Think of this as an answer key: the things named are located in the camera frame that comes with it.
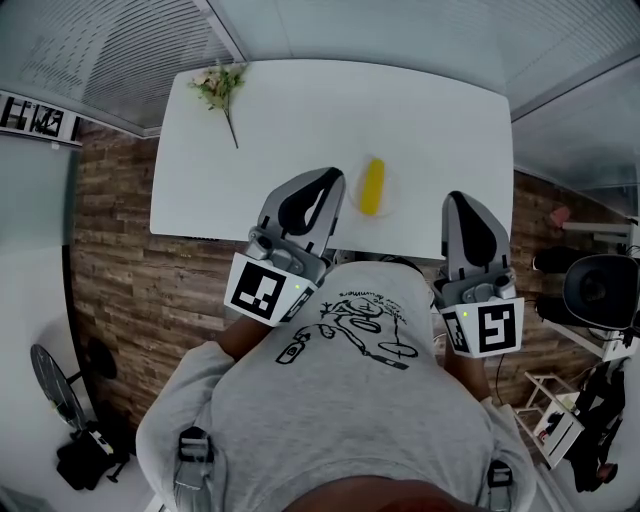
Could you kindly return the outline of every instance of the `green leaves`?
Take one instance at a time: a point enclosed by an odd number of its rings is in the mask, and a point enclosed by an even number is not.
[[[238,140],[231,124],[231,93],[244,84],[242,75],[246,69],[246,64],[232,64],[225,67],[218,63],[215,68],[203,71],[187,84],[188,87],[198,89],[200,97],[209,104],[208,110],[218,108],[224,111],[236,148],[238,148]]]

